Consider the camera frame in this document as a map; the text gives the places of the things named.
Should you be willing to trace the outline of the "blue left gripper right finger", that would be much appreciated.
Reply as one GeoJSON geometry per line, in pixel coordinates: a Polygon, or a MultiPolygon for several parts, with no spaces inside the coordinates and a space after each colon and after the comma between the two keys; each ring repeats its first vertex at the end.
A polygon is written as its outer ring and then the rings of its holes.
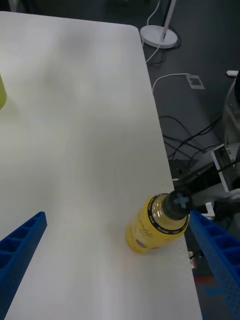
{"type": "Polygon", "coordinates": [[[191,211],[191,231],[223,291],[234,320],[240,318],[240,241],[214,221],[191,211]]]}

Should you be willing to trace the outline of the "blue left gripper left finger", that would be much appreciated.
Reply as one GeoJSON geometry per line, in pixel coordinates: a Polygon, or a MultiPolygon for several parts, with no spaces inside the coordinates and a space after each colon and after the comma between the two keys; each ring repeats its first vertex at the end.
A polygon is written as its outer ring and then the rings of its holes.
{"type": "Polygon", "coordinates": [[[47,225],[46,214],[40,211],[0,241],[1,320],[8,313],[47,225]]]}

